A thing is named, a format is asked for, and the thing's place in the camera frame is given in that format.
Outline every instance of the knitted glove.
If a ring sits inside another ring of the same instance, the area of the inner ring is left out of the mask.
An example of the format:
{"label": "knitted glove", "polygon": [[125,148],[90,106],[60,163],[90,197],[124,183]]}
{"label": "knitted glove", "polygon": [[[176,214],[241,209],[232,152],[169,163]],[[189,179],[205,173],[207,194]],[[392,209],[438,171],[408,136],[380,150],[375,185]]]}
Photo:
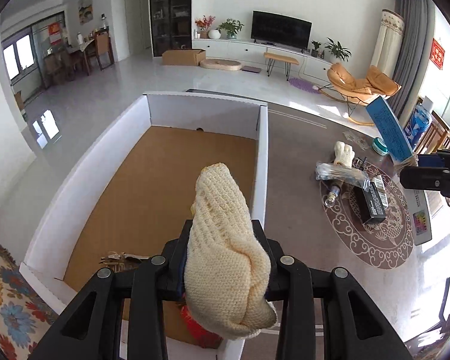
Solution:
{"label": "knitted glove", "polygon": [[334,164],[343,165],[347,168],[352,167],[352,161],[355,157],[355,152],[350,145],[345,145],[338,141],[335,144],[335,161]]}
{"label": "knitted glove", "polygon": [[188,309],[221,337],[253,337],[277,319],[264,298],[270,259],[253,234],[247,203],[227,166],[204,168],[195,190],[184,274]]}

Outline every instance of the gray curtain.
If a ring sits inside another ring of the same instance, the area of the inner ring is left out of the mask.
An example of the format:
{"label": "gray curtain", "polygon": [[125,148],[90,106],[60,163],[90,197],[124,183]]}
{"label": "gray curtain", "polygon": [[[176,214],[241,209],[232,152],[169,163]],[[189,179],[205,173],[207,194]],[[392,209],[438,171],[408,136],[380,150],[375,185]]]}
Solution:
{"label": "gray curtain", "polygon": [[405,31],[393,79],[402,85],[388,103],[400,117],[419,69],[427,34],[427,0],[395,0],[395,12],[403,17]]}

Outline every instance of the purple rug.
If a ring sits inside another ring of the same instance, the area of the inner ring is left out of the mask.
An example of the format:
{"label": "purple rug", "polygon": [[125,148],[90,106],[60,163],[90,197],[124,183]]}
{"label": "purple rug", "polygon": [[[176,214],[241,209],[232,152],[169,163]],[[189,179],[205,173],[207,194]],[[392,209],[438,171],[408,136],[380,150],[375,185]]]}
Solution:
{"label": "purple rug", "polygon": [[317,85],[311,83],[310,81],[307,81],[306,79],[298,79],[296,77],[292,77],[289,81],[290,85],[301,89],[308,93],[318,93],[317,90],[315,90],[313,87],[317,87]]}

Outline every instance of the black tv screen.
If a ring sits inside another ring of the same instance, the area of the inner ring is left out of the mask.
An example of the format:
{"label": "black tv screen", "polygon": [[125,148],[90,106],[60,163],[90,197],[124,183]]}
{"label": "black tv screen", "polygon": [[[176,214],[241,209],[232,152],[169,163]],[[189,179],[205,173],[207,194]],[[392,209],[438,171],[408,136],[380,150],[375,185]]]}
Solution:
{"label": "black tv screen", "polygon": [[253,11],[252,39],[308,48],[312,23],[275,13]]}

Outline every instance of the circular table pattern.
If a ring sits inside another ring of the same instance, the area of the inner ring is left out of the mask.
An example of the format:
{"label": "circular table pattern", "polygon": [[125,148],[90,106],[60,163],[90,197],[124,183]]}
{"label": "circular table pattern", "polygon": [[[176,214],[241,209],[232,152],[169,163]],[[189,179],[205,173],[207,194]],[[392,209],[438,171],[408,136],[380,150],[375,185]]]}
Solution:
{"label": "circular table pattern", "polygon": [[[412,226],[407,201],[390,177],[371,163],[364,170],[370,179],[381,175],[387,192],[387,218],[375,225],[364,225],[360,220],[353,187],[343,184],[342,193],[331,208],[323,206],[332,227],[348,249],[370,266],[393,269],[402,265],[413,250]],[[328,194],[320,183],[322,202]]]}

